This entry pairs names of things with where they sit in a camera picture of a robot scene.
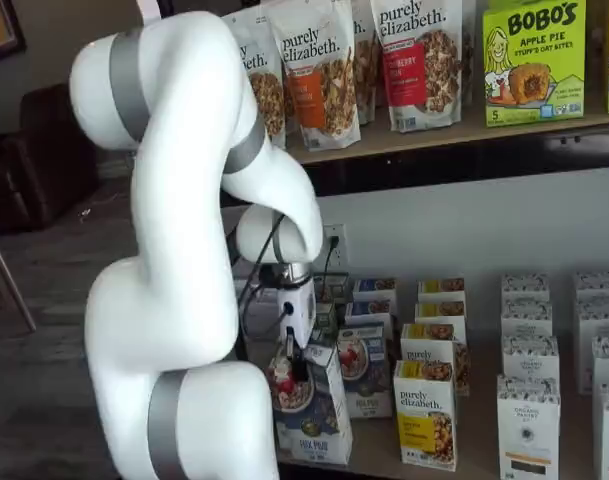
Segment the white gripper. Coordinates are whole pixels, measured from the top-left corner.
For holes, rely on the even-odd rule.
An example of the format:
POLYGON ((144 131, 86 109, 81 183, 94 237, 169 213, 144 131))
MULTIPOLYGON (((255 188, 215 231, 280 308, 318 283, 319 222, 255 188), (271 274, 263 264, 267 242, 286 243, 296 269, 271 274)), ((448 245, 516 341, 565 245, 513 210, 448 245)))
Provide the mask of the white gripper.
MULTIPOLYGON (((291 329, 297 345, 306 348, 316 319, 313 279, 309 278, 297 286, 280 288, 277 291, 277 302, 280 315, 286 311, 286 307, 292 307, 291 313, 285 314, 280 322, 280 339, 286 340, 291 329)), ((292 377, 295 383, 306 383, 309 381, 308 363, 297 345, 294 344, 288 352, 292 377)))

